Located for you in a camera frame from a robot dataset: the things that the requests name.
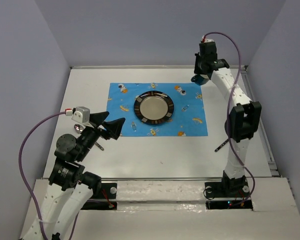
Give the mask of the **metal fork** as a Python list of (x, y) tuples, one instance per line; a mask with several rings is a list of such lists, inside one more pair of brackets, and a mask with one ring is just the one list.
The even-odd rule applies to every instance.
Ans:
[(215, 150), (214, 152), (218, 152), (221, 148), (223, 148), (227, 143), (229, 142), (228, 139), (226, 139), (221, 145), (219, 145)]

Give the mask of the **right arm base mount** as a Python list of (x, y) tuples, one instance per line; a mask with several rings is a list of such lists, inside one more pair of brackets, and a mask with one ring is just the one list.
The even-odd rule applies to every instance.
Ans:
[(204, 183), (203, 196), (207, 210), (253, 210), (250, 189), (247, 183), (238, 190), (226, 193), (221, 182)]

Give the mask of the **dark green mug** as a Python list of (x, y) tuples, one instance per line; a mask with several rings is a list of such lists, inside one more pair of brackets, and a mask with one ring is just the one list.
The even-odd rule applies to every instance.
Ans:
[(196, 74), (194, 75), (192, 78), (191, 78), (191, 82), (192, 83), (195, 83), (196, 85), (198, 86), (203, 86), (205, 85), (207, 82), (209, 81), (208, 78), (205, 78), (199, 74)]

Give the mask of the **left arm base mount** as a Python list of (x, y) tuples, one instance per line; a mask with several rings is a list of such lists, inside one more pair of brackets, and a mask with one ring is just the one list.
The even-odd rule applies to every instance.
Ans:
[(82, 210), (114, 211), (117, 209), (116, 182), (103, 182), (101, 190), (93, 196), (81, 208)]

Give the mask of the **blue space-print cloth napkin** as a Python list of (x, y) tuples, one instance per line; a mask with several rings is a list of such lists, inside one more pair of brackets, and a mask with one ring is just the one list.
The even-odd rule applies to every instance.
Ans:
[[(174, 111), (166, 123), (145, 124), (134, 111), (141, 94), (158, 91), (171, 98)], [(111, 83), (106, 110), (108, 121), (125, 118), (123, 137), (206, 137), (206, 114), (201, 88), (193, 83)]]

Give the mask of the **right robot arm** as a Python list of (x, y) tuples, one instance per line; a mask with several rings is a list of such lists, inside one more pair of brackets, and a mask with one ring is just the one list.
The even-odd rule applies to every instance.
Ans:
[(245, 160), (250, 140), (258, 130), (262, 105), (252, 101), (237, 84), (225, 59), (219, 59), (216, 43), (211, 39), (199, 43), (191, 81), (204, 85), (211, 81), (227, 102), (225, 133), (229, 142), (227, 163), (221, 181), (205, 183), (208, 200), (248, 196)]

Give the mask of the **black rimmed dinner plate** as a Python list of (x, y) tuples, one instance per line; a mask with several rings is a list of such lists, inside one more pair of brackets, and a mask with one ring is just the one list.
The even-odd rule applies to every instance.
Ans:
[(174, 114), (175, 105), (166, 93), (150, 90), (139, 95), (134, 101), (135, 116), (146, 125), (162, 125)]

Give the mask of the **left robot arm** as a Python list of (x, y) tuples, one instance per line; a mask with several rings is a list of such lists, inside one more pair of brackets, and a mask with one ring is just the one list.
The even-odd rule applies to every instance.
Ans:
[[(30, 135), (44, 122), (58, 116), (67, 116), (84, 126), (79, 137), (63, 134), (57, 139), (55, 162), (48, 178), (42, 204), (30, 187), (22, 166), (22, 154)], [(81, 208), (90, 198), (100, 194), (102, 179), (85, 171), (80, 163), (85, 159), (99, 138), (117, 140), (126, 121), (124, 117), (106, 121), (109, 112), (91, 113), (86, 107), (67, 108), (37, 123), (24, 138), (18, 153), (21, 178), (35, 205), (37, 216), (29, 227), (24, 240), (60, 240), (70, 224), (76, 222)]]

